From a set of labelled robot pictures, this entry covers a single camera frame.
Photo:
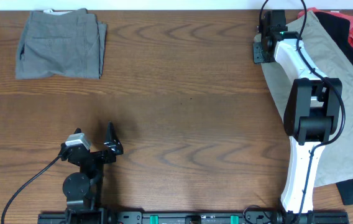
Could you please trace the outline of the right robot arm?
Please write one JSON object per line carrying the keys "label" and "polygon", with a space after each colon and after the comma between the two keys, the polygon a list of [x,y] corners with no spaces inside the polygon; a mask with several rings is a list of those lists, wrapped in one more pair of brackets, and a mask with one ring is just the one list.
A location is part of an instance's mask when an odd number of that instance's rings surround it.
{"label": "right robot arm", "polygon": [[285,27],[263,30],[253,51],[256,64],[279,66],[281,74],[273,77],[289,84],[283,126],[291,152],[280,202],[284,220],[299,222],[313,213],[314,181],[321,154],[341,135],[345,125],[342,83],[318,70],[297,31]]}

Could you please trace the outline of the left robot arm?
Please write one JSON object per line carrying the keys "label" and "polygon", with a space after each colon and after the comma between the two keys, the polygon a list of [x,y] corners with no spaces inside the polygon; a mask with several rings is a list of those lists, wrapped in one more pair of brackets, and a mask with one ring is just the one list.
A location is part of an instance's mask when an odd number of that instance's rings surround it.
{"label": "left robot arm", "polygon": [[59,157],[80,168],[63,182],[66,223],[116,223],[114,215],[101,206],[104,165],[116,162],[124,148],[109,122],[102,151],[90,151],[91,142],[78,128],[61,144]]}

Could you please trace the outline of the khaki beige shorts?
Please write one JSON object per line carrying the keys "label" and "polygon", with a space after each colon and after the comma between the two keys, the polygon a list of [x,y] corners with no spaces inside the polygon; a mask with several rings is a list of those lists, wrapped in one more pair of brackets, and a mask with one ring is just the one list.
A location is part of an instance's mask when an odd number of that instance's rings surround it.
{"label": "khaki beige shorts", "polygon": [[328,77],[342,82],[342,99],[346,109],[346,123],[341,137],[327,145],[319,160],[315,186],[320,187],[353,179],[353,63],[321,25],[313,11],[307,18],[288,24],[290,31],[303,31],[305,49],[317,68]]}

